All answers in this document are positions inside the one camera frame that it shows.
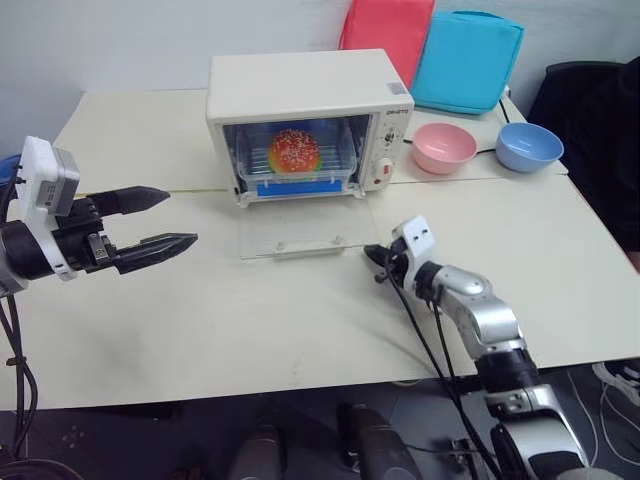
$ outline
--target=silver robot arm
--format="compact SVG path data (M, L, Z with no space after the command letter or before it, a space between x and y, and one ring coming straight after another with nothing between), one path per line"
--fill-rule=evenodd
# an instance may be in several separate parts
M393 236L389 249L376 245L365 252L379 265L391 262L398 285L418 299L436 300L455 323L487 390L489 412L499 420L491 438L504 476L555 478L588 466L553 389L539 378L515 314L489 280L430 262L435 240L423 217L400 225Z

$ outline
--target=toaster oven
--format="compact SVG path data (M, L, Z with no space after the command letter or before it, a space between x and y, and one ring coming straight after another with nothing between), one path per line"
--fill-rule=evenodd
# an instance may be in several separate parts
M206 120L239 205L389 183L413 99L384 50L214 57Z

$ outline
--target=pink bowl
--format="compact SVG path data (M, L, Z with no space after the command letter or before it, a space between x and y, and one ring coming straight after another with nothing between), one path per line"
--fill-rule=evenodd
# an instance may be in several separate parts
M428 123L413 136L411 154L420 168L429 173L451 173L475 157L478 146L464 128L450 123Z

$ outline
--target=white wire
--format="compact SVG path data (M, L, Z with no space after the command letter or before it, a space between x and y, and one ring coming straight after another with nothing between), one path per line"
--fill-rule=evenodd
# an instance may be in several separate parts
M604 399L606 400L606 402L609 404L609 407L611 408L611 410L613 410L614 412L616 412L618 414L619 417L622 417L623 419L625 419L629 425L631 425L633 428L635 428L638 432L640 432L640 427L638 425L636 425L635 423L633 423L633 421L627 417L624 413L622 413L620 410L618 410L613 403L611 403L611 400L609 399L609 395L607 395L605 393Z
M594 449L593 449L593 456L591 457L591 461L589 462L589 466L593 467L596 463L596 460L598 458L598 431L596 430L596 424L593 421L593 419L591 418L591 415L589 415L589 411L587 410L587 407L585 406L584 402L582 401L582 398L580 397L580 394L578 393L578 389L576 387L576 384L573 381L573 377L571 376L571 372L569 372L569 370L566 370L567 372L567 377L569 377L569 381L571 382L571 388L573 389L573 395L576 397L576 400L578 400L578 403L580 404L580 406L582 407L582 411L584 412L585 416L587 417L587 420L589 420L589 425L591 425L591 432L593 433L593 443L595 445Z
M609 434L607 433L607 427L605 426L604 423L604 399L607 397L607 388L609 388L609 385L605 385L604 383L602 384L602 395L600 395L600 424L602 425L602 434L604 435L604 440L605 442L607 442L607 445L609 446L609 449L611 450L611 453L613 453L616 457L618 457L620 460L622 460L625 463L628 463L630 465L635 465L636 467L640 467L640 462L637 462L635 460L631 460L623 455L621 455L616 448L613 446L613 443L611 443L611 439L609 438Z

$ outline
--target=blue cushion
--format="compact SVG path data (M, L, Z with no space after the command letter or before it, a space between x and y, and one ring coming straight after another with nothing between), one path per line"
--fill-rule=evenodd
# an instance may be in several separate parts
M437 12L413 82L416 105L480 114L493 109L518 56L524 28L484 12Z

